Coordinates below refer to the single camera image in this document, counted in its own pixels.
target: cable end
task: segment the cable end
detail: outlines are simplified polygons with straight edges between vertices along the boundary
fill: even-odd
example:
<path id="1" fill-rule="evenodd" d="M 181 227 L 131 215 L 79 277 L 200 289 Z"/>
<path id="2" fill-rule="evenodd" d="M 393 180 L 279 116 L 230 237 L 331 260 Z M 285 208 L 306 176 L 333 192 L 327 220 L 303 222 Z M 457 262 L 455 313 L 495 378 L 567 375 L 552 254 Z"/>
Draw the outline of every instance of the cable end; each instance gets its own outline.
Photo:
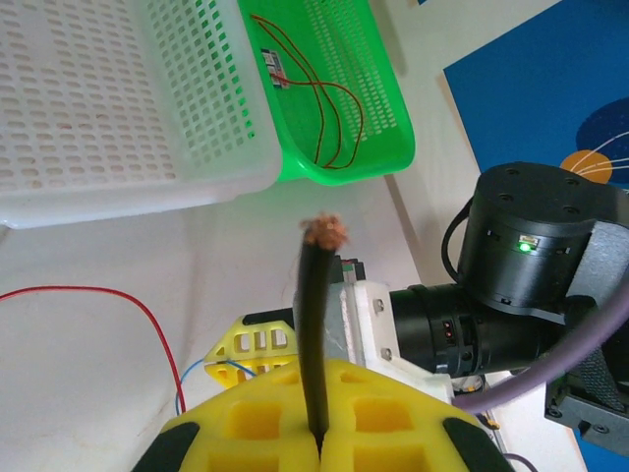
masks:
<path id="1" fill-rule="evenodd" d="M 347 228 L 338 214 L 321 213 L 317 218 L 302 221 L 306 230 L 304 242 L 325 251 L 338 251 L 347 241 Z"/>

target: blue wire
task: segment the blue wire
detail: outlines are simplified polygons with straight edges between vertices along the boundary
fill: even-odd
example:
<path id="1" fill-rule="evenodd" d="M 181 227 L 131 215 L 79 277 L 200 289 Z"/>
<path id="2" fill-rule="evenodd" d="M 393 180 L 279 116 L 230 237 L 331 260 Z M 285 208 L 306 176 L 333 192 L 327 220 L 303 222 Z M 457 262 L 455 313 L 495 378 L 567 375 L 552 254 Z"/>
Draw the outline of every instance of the blue wire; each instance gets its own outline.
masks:
<path id="1" fill-rule="evenodd" d="M 238 364 L 237 362 L 234 361 L 225 361 L 225 364 L 229 364 L 230 366 L 234 366 L 236 369 L 240 369 L 241 371 L 243 371 L 246 374 L 249 374 L 252 377 L 256 376 L 256 373 L 250 369 L 247 369 L 245 366 L 241 366 L 240 364 Z"/>
<path id="2" fill-rule="evenodd" d="M 203 363 L 203 359 L 199 359 L 197 360 L 194 364 L 192 364 L 188 369 L 186 369 L 186 372 L 184 372 L 184 374 L 181 376 L 181 384 L 184 383 L 184 380 L 186 379 L 186 377 L 188 376 L 188 374 L 199 364 Z M 230 366 L 234 366 L 236 369 L 240 369 L 241 371 L 249 374 L 252 377 L 256 376 L 256 373 L 250 369 L 247 369 L 245 366 L 242 366 L 240 364 L 238 364 L 237 362 L 234 361 L 225 361 L 225 364 L 229 364 Z M 177 412 L 177 416 L 181 415 L 181 410 L 179 409 L 179 392 L 177 392 L 175 394 L 175 411 Z"/>
<path id="3" fill-rule="evenodd" d="M 192 369 L 194 369 L 196 366 L 202 363 L 203 363 L 203 359 L 199 359 L 192 366 L 186 369 L 186 372 L 184 372 L 184 375 L 181 376 L 181 379 L 179 380 L 180 384 L 184 382 L 184 380 L 186 379 L 186 377 L 188 376 L 188 374 L 191 372 Z M 175 411 L 177 412 L 177 416 L 181 415 L 181 410 L 179 409 L 179 392 L 175 394 Z"/>

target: yellow foam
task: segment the yellow foam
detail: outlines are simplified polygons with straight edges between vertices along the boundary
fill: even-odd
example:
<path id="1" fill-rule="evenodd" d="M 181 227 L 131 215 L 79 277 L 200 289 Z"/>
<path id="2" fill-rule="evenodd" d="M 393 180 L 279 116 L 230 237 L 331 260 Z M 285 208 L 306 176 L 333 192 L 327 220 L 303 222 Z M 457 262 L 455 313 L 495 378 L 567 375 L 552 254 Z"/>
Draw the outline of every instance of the yellow foam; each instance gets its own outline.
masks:
<path id="1" fill-rule="evenodd" d="M 295 331 L 285 322 L 245 325 L 243 318 L 238 318 L 225 335 L 214 344 L 203 359 L 205 363 L 213 364 L 228 359 L 241 363 L 240 361 L 255 358 L 297 354 Z M 277 331 L 283 333 L 286 338 L 285 343 L 275 342 Z"/>
<path id="2" fill-rule="evenodd" d="M 200 425 L 181 472 L 467 472 L 442 422 L 476 419 L 343 361 L 325 367 L 330 429 L 321 459 L 307 425 L 299 365 L 225 390 L 166 424 Z"/>
<path id="3" fill-rule="evenodd" d="M 297 360 L 297 355 L 292 356 L 275 356 L 275 357 L 263 357 L 259 359 L 242 359 L 238 363 L 253 371 L 256 375 L 265 374 L 278 369 L 286 364 L 290 364 Z M 230 366 L 229 364 L 207 364 L 204 366 L 205 371 L 217 382 L 223 385 L 225 388 L 231 388 L 241 384 L 247 380 L 246 374 L 237 367 Z"/>

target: black cylinder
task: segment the black cylinder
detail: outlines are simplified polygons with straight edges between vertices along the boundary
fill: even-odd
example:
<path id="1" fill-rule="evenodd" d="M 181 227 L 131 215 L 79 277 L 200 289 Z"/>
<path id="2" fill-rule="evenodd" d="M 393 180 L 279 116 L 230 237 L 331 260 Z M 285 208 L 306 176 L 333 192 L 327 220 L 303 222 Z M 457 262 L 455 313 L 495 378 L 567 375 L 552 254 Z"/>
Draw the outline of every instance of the black cylinder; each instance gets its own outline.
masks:
<path id="1" fill-rule="evenodd" d="M 561 330 L 486 307 L 458 285 L 409 287 L 391 303 L 402 358 L 453 378 L 527 367 Z"/>
<path id="2" fill-rule="evenodd" d="M 482 303 L 511 314 L 560 303 L 595 221 L 614 216 L 615 200 L 607 194 L 551 166 L 490 169 L 474 194 L 459 282 Z"/>

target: red wire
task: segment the red wire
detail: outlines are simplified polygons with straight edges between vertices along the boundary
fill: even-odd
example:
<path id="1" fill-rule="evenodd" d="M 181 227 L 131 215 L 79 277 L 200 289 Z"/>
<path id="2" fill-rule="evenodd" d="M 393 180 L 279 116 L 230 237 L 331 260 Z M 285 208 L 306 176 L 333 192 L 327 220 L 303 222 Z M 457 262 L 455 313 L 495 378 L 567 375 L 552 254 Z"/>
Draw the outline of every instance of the red wire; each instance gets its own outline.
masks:
<path id="1" fill-rule="evenodd" d="M 170 350 L 170 346 L 168 345 L 168 341 L 166 340 L 166 336 L 164 335 L 164 331 L 162 331 L 161 326 L 157 322 L 155 315 L 148 309 L 148 307 L 138 300 L 133 295 L 129 295 L 128 293 L 121 292 L 120 290 L 115 290 L 113 288 L 104 288 L 104 287 L 88 287 L 82 285 L 41 285 L 37 287 L 28 287 L 21 288 L 20 290 L 14 290 L 13 292 L 5 293 L 4 295 L 0 295 L 0 302 L 8 300 L 10 298 L 17 297 L 19 295 L 25 295 L 33 292 L 98 292 L 98 293 L 108 293 L 110 295 L 116 295 L 118 297 L 124 298 L 125 300 L 130 301 L 135 304 L 138 308 L 140 308 L 144 314 L 148 317 L 150 322 L 152 323 L 155 331 L 157 331 L 157 335 L 159 336 L 159 340 L 161 341 L 161 345 L 166 352 L 166 357 L 168 358 L 168 363 L 170 364 L 170 370 L 173 373 L 173 378 L 175 379 L 175 386 L 177 387 L 177 393 L 179 393 L 179 404 L 181 405 L 182 413 L 186 412 L 186 401 L 184 400 L 184 392 L 181 388 L 181 382 L 179 381 L 179 372 L 177 371 L 177 365 L 175 364 L 175 359 L 173 358 L 173 353 Z"/>

